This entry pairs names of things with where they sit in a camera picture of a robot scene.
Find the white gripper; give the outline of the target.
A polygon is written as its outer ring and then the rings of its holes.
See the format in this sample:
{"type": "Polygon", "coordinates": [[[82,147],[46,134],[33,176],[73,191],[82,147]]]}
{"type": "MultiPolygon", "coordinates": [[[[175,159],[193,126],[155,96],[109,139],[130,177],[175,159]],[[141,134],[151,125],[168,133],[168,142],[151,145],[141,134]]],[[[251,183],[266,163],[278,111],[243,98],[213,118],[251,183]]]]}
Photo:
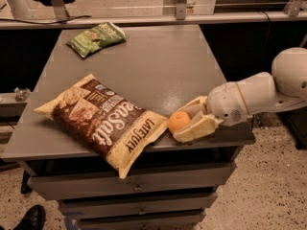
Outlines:
{"type": "Polygon", "coordinates": [[[228,82],[214,88],[208,96],[198,96],[179,111],[186,112],[192,120],[173,137],[181,142],[190,142],[213,133],[222,123],[232,127],[249,118],[248,109],[239,86],[228,82]]]}

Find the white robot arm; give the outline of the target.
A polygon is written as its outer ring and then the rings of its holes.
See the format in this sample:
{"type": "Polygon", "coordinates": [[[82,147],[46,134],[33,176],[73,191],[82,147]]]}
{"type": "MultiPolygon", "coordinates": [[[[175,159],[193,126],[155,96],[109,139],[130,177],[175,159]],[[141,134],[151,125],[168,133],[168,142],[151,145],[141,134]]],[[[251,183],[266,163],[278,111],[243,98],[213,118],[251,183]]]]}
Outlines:
{"type": "Polygon", "coordinates": [[[189,124],[173,137],[182,143],[207,136],[220,126],[232,127],[263,112],[283,112],[307,106],[307,49],[294,47],[279,53],[272,70],[244,80],[227,82],[199,96],[181,110],[189,124]]]}

